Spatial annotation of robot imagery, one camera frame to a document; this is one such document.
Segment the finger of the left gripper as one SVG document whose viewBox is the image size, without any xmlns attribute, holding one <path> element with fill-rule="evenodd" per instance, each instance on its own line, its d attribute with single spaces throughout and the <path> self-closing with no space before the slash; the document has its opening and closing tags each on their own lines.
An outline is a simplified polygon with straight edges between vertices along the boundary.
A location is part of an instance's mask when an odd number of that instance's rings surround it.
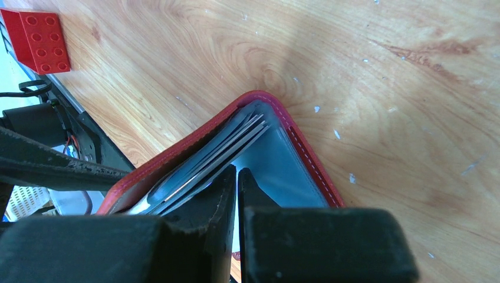
<svg viewBox="0 0 500 283">
<path fill-rule="evenodd" d="M 1 127 L 1 182 L 59 191 L 108 191 L 127 171 L 64 155 Z"/>
</svg>

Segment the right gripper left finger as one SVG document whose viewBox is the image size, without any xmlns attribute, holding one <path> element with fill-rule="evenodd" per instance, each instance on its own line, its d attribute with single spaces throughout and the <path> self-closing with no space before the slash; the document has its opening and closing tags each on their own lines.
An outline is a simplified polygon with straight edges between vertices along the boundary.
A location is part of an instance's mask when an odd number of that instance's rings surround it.
<svg viewBox="0 0 500 283">
<path fill-rule="evenodd" d="M 162 218 L 160 282 L 229 282 L 235 202 L 236 168 L 230 165 Z"/>
</svg>

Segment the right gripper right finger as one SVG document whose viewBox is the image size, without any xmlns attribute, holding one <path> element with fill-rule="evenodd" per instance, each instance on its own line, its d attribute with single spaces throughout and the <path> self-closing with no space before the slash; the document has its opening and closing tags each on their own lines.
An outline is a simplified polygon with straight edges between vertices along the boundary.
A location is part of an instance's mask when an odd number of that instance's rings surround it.
<svg viewBox="0 0 500 283">
<path fill-rule="evenodd" d="M 244 167 L 239 171 L 237 189 L 241 274 L 242 282 L 248 282 L 245 266 L 244 209 L 250 206 L 279 207 L 279 205 L 259 187 L 249 168 Z"/>
</svg>

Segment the red leather card holder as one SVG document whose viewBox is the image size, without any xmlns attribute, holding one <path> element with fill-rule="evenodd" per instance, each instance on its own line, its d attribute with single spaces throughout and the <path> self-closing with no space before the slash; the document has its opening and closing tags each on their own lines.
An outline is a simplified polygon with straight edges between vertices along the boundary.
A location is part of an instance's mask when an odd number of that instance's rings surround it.
<svg viewBox="0 0 500 283">
<path fill-rule="evenodd" d="M 287 109 L 272 94 L 254 90 L 120 179 L 97 212 L 167 214 L 206 190 L 229 167 L 251 172 L 281 206 L 344 205 Z"/>
</svg>

